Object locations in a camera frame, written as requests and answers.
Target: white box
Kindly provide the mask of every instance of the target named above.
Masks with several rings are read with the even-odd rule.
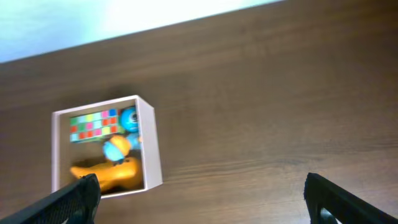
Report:
[[[126,108],[136,106],[139,122],[139,134],[141,142],[141,161],[144,174],[144,185],[141,189],[127,190],[102,195],[101,198],[122,196],[144,192],[163,183],[160,166],[159,147],[157,143],[156,122],[154,108],[137,95],[127,96],[114,100],[93,103],[67,110],[53,112],[52,114],[52,192],[73,182],[69,168],[78,159],[91,159],[103,156],[97,146],[84,146],[79,143],[72,146],[69,138],[70,118],[74,116],[95,113],[109,108]],[[79,147],[84,150],[74,150],[71,147]]]

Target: blue square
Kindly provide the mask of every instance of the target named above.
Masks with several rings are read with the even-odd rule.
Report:
[[[101,127],[101,121],[94,121],[94,129]]]
[[[116,116],[116,109],[110,109],[109,116]]]
[[[70,141],[77,141],[77,133],[70,135]]]
[[[101,112],[98,112],[98,113],[94,114],[94,120],[96,121],[96,120],[99,120],[99,119],[101,119]]]
[[[79,123],[84,123],[86,122],[86,115],[78,117]]]

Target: wood grain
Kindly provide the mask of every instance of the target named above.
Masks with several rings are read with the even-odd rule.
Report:
[[[0,65],[0,216],[50,192],[50,114],[138,94],[164,185],[96,223],[308,223],[307,172],[398,217],[396,1],[286,0]]]

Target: colorful block toy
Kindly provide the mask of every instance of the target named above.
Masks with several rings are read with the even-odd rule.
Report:
[[[119,111],[110,109],[70,118],[70,141],[97,141],[109,134],[122,131],[119,127]]]

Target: yellow square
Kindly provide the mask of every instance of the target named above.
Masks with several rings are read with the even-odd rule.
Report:
[[[86,115],[86,121],[87,122],[93,121],[93,118],[94,118],[94,116],[92,114]]]
[[[102,128],[102,134],[109,134],[109,133],[111,133],[111,130],[109,127]]]

